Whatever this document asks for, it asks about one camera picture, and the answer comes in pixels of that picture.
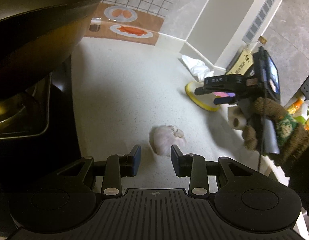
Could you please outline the pink purple sponge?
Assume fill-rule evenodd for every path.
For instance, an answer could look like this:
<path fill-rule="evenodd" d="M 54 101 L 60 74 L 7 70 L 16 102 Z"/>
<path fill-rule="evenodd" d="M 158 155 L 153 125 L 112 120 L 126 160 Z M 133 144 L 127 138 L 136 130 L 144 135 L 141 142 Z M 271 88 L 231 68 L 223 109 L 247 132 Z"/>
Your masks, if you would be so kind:
<path fill-rule="evenodd" d="M 216 97 L 225 98 L 225 97 L 234 97 L 235 93 L 226 93 L 226 92 L 213 92 Z"/>

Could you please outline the yellow plastic lid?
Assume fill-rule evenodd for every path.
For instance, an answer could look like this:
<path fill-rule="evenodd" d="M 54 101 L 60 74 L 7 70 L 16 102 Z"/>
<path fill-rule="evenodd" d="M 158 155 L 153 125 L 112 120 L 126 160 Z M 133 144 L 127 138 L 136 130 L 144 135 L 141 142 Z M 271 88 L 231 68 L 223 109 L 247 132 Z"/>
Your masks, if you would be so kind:
<path fill-rule="evenodd" d="M 204 94 L 204 95 L 195 95 L 195 89 L 203 87 L 202 82 L 193 81 L 188 83 L 185 86 L 185 92 L 187 96 L 194 102 L 197 106 L 201 107 L 202 109 L 210 112 L 216 112 L 219 110 L 219 105 L 214 104 L 214 100 L 217 96 L 213 93 L 211 94 Z"/>

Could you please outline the white tissue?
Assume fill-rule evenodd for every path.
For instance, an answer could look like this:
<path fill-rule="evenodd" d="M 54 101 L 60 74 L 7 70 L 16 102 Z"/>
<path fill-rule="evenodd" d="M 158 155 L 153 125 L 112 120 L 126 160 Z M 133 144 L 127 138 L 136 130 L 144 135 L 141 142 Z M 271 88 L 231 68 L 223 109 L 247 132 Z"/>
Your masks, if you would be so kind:
<path fill-rule="evenodd" d="M 181 55 L 180 59 L 198 82 L 203 82 L 206 77 L 214 76 L 214 71 L 211 70 L 203 61 L 193 59 L 186 55 Z"/>

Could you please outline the garlic bulb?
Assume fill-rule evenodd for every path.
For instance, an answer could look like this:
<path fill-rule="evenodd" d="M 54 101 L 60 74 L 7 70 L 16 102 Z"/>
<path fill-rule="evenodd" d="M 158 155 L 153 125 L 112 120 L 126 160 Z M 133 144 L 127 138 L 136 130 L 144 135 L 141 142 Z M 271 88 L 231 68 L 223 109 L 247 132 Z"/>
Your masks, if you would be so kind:
<path fill-rule="evenodd" d="M 154 127 L 150 133 L 150 144 L 157 155 L 170 156 L 171 147 L 177 145 L 185 148 L 186 139 L 184 132 L 173 125 Z"/>

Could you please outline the soy sauce bottle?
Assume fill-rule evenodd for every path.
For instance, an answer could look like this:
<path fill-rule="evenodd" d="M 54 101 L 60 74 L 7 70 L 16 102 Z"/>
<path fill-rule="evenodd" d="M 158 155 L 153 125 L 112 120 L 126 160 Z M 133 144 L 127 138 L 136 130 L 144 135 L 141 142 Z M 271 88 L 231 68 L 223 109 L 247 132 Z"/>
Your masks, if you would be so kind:
<path fill-rule="evenodd" d="M 253 54 L 259 51 L 259 47 L 263 47 L 267 43 L 267 39 L 259 36 L 256 41 L 249 42 L 241 47 L 227 67 L 226 74 L 244 75 L 253 65 Z"/>

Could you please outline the orange juice bottle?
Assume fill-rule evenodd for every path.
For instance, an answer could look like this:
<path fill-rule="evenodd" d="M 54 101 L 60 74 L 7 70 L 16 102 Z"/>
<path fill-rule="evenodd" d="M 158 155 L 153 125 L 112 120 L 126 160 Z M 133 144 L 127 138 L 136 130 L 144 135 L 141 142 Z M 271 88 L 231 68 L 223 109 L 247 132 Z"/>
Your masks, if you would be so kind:
<path fill-rule="evenodd" d="M 305 97 L 301 96 L 299 97 L 294 103 L 292 103 L 288 108 L 287 108 L 287 112 L 290 115 L 293 115 L 304 103 L 305 101 Z"/>

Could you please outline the green vegetable bag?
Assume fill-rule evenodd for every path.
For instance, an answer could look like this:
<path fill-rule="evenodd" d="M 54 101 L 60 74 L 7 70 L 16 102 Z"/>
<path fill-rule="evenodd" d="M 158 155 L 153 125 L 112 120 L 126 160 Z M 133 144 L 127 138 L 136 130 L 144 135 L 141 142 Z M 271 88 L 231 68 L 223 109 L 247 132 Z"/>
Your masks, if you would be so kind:
<path fill-rule="evenodd" d="M 309 119 L 309 104 L 303 103 L 301 107 L 293 114 L 293 118 L 298 123 L 302 124 L 302 126 L 305 126 L 306 121 Z"/>

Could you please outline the black gas stove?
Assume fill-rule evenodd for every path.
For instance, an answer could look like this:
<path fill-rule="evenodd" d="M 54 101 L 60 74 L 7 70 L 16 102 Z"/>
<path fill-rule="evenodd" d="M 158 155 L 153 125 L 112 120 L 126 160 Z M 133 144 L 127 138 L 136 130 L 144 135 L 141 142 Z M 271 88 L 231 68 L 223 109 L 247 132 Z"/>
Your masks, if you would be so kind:
<path fill-rule="evenodd" d="M 0 231 L 51 234 L 93 215 L 93 158 L 80 152 L 72 78 L 53 73 L 23 93 L 16 133 L 0 132 Z"/>

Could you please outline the black wok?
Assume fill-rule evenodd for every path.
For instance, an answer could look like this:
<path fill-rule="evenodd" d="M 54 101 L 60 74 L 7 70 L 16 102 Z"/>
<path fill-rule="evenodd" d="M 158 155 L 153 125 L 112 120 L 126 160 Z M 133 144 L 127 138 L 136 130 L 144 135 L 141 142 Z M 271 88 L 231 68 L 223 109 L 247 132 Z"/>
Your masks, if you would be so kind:
<path fill-rule="evenodd" d="M 36 83 L 72 53 L 101 0 L 0 0 L 0 86 Z"/>

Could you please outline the grey wall outlet strip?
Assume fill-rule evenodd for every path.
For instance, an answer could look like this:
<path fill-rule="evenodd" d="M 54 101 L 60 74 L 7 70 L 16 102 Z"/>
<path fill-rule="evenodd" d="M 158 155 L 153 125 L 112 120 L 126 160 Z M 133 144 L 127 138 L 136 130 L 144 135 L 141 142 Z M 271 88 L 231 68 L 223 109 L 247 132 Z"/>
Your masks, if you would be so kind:
<path fill-rule="evenodd" d="M 276 0 L 265 0 L 264 4 L 262 5 L 259 13 L 253 20 L 252 24 L 250 25 L 250 28 L 242 38 L 242 41 L 245 42 L 246 44 L 252 42 L 253 38 L 259 31 L 261 25 L 263 24 L 265 18 L 267 17 L 270 9 L 272 8 L 274 2 Z"/>

